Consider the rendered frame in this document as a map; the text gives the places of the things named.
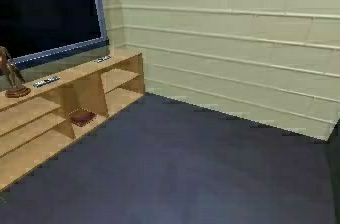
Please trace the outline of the dark red book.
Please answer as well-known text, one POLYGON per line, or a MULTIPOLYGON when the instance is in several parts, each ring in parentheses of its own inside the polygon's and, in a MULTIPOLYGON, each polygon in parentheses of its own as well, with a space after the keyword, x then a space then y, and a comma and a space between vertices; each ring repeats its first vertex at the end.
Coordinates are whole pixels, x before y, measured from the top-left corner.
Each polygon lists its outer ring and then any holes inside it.
POLYGON ((96 114, 85 109, 78 109, 69 114, 72 124, 83 127, 96 117, 96 114))

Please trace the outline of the black flat television set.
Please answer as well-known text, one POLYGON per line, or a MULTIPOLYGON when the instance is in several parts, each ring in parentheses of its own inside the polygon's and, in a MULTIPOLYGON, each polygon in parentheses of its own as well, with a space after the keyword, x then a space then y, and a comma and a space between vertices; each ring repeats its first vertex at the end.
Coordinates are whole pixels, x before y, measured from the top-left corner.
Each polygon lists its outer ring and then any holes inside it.
MULTIPOLYGON (((102 0, 0 0, 0 44, 27 82, 109 53, 102 0)), ((0 70, 0 92, 9 87, 0 70)))

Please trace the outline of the bronze human figure statue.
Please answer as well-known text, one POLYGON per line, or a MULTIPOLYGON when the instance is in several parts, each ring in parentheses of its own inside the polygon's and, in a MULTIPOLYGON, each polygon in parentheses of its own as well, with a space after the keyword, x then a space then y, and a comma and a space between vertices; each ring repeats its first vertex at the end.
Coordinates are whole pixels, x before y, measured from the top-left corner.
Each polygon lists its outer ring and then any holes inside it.
POLYGON ((31 89, 25 86, 26 80, 20 69, 12 62, 7 48, 0 43, 0 71, 5 76, 10 87, 5 91, 7 98, 20 98, 28 95, 31 89))

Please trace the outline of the light wooden television shelf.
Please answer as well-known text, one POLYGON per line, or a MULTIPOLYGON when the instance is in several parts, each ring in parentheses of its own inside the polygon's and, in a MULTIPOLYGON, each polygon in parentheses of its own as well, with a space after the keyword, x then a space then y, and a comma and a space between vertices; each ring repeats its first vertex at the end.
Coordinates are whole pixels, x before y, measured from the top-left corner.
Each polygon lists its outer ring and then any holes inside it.
POLYGON ((29 84, 25 97, 0 93, 0 193, 143 97, 142 54, 116 48, 110 56, 60 71, 45 86, 29 84), (78 127, 69 118, 78 109, 96 117, 78 127))

